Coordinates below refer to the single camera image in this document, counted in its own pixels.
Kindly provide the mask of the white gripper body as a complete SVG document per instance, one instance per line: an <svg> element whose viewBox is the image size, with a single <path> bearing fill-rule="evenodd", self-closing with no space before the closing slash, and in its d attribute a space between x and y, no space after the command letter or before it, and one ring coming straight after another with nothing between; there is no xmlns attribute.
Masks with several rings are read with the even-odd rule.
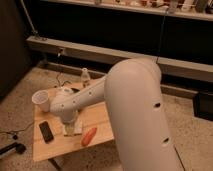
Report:
<svg viewBox="0 0 213 171"><path fill-rule="evenodd" d="M71 121L70 123L65 123L63 125L64 134L74 134L77 129L76 121Z"/></svg>

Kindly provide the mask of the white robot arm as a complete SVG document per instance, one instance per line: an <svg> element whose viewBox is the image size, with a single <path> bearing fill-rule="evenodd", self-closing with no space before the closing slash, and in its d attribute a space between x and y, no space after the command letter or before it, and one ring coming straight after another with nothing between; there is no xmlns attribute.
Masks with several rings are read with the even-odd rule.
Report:
<svg viewBox="0 0 213 171"><path fill-rule="evenodd" d="M69 123L73 111L103 101L124 171L180 171L160 82L156 62L147 58L123 60L81 91L58 93L50 112Z"/></svg>

